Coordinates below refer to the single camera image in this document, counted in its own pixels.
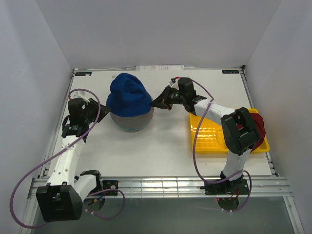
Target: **table surface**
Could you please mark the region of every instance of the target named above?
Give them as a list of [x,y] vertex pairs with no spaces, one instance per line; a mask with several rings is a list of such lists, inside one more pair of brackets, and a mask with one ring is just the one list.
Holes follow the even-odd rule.
[[[114,76],[121,71],[96,71],[91,76],[75,76],[71,89],[93,91],[102,104],[110,93]],[[156,98],[174,77],[190,77],[206,87],[215,103],[231,107],[250,108],[240,74],[222,74],[221,70],[167,70],[127,71],[142,81],[146,90]],[[197,94],[207,94],[195,85]],[[61,131],[54,153],[61,147]],[[151,122],[142,130],[128,132],[120,129],[106,116],[87,138],[76,174],[86,170],[99,170],[102,176],[151,177],[197,176],[192,158],[189,114],[183,106],[175,105],[171,111],[155,108]],[[197,154],[197,165],[203,176],[219,176],[226,154]],[[51,163],[49,175],[55,166]],[[271,175],[266,154],[250,155],[245,170],[254,176]]]

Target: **cable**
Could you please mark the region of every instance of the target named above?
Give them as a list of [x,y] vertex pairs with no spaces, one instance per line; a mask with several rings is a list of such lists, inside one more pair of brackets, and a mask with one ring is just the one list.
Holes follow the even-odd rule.
[[100,111],[101,111],[101,103],[100,103],[100,100],[99,98],[91,91],[87,90],[87,89],[74,89],[72,91],[70,91],[69,95],[75,91],[85,91],[87,93],[90,93],[92,94],[97,102],[98,102],[98,112],[97,112],[97,117],[94,121],[94,124],[83,134],[81,135],[78,139],[76,139],[73,143],[71,143],[70,145],[68,145],[66,148],[64,148],[63,150],[59,151],[57,154],[53,155],[52,157],[50,157],[49,159],[45,160],[43,163],[39,164],[38,166],[34,167],[33,169],[31,169],[29,172],[27,172],[18,182],[17,184],[15,185],[13,191],[12,191],[12,194],[11,194],[11,197],[10,197],[10,213],[11,213],[11,216],[12,218],[15,220],[15,222],[17,222],[17,224],[19,224],[20,226],[24,227],[24,228],[29,228],[29,229],[35,229],[35,228],[40,228],[44,225],[46,225],[47,223],[42,223],[40,225],[36,225],[36,226],[29,226],[29,225],[26,225],[26,224],[23,224],[16,216],[15,212],[14,212],[14,209],[13,209],[13,200],[14,200],[14,195],[18,189],[18,187],[20,186],[20,184],[32,173],[34,172],[35,170],[37,170],[38,168],[42,167],[44,164],[46,164],[47,162],[51,161],[52,159],[56,158],[57,156],[63,154],[67,149],[71,148],[73,145],[75,145],[78,141],[80,141],[81,139],[83,139],[86,135],[89,134],[89,132],[94,128],[94,126],[96,125],[96,123],[98,122],[98,118],[99,118],[99,115],[100,115]]
[[123,208],[125,207],[125,202],[126,202],[125,194],[124,194],[121,190],[119,190],[119,189],[104,189],[104,190],[102,190],[102,191],[89,194],[89,195],[87,195],[87,196],[94,196],[94,195],[101,194],[101,193],[103,193],[103,192],[109,192],[109,191],[117,191],[117,192],[120,192],[121,195],[122,195],[122,208],[120,209],[120,211],[119,211],[116,215],[114,215],[114,216],[112,216],[112,217],[105,217],[105,216],[102,216],[101,214],[96,213],[96,212],[93,212],[93,211],[91,211],[91,210],[89,210],[89,209],[87,209],[87,211],[90,212],[90,213],[92,213],[93,215],[96,215],[97,217],[100,217],[100,218],[106,219],[106,220],[110,220],[110,219],[116,218],[118,215],[120,215],[121,212],[123,211]]
[[237,175],[237,174],[239,174],[239,173],[245,172],[245,173],[248,175],[249,182],[250,182],[250,189],[249,189],[247,198],[246,198],[246,200],[244,201],[244,203],[243,203],[240,207],[238,207],[237,209],[235,209],[235,210],[233,210],[233,211],[228,211],[228,212],[239,211],[240,209],[242,209],[242,208],[246,205],[247,201],[249,200],[251,191],[252,191],[252,179],[251,179],[250,174],[249,174],[247,171],[242,170],[242,171],[237,171],[237,172],[235,172],[234,174],[230,175],[229,177],[226,177],[225,179],[221,179],[221,180],[218,180],[218,181],[208,181],[208,180],[206,180],[206,179],[200,174],[199,169],[198,169],[198,167],[197,167],[197,163],[196,163],[196,141],[197,141],[199,129],[200,129],[200,126],[201,126],[202,122],[203,122],[204,119],[205,119],[206,114],[207,114],[208,111],[209,111],[209,108],[210,108],[210,106],[211,106],[211,103],[215,100],[215,98],[208,92],[208,90],[207,90],[204,86],[202,86],[201,84],[199,84],[197,81],[192,80],[192,79],[191,79],[191,81],[194,82],[195,84],[197,84],[198,86],[200,86],[200,87],[210,96],[210,98],[211,98],[211,100],[210,100],[210,102],[209,102],[209,104],[208,104],[208,106],[207,106],[207,108],[206,108],[206,110],[205,110],[203,116],[201,117],[201,119],[200,119],[200,121],[199,121],[198,127],[197,127],[197,129],[196,129],[195,137],[194,137],[194,143],[193,143],[193,163],[194,163],[194,167],[195,167],[196,173],[197,173],[197,175],[199,176],[199,178],[201,178],[204,182],[206,182],[206,183],[208,183],[208,184],[220,184],[220,183],[222,183],[222,182],[225,182],[225,181],[229,180],[230,178],[234,177],[235,175]]

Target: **blue hat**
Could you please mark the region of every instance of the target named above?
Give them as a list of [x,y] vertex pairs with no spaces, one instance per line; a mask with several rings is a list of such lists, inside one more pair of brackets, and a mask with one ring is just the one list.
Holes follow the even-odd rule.
[[128,73],[119,74],[111,83],[111,94],[106,106],[120,117],[134,117],[148,113],[151,110],[151,96],[141,81]]

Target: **yellow basket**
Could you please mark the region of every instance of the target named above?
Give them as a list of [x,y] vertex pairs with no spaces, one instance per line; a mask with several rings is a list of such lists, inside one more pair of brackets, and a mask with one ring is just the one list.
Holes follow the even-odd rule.
[[[248,109],[250,113],[258,113],[257,109]],[[191,144],[193,148],[195,133],[201,117],[190,114]],[[268,139],[265,136],[263,143],[255,149],[252,154],[264,153],[270,150]],[[204,119],[196,141],[196,153],[199,154],[224,154],[229,151],[226,147],[222,127],[209,120]]]

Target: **gray wall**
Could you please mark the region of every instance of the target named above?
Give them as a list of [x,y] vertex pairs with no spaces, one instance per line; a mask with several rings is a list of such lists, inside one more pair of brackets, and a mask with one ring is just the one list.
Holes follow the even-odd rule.
[[306,233],[312,233],[311,65],[312,2],[283,0],[247,65],[247,80]]
[[[72,71],[34,0],[0,1],[0,29],[0,228],[18,233],[9,212],[11,191],[42,162]],[[15,197],[19,218],[30,181]]]
[[247,64],[281,0],[36,0],[72,68]]

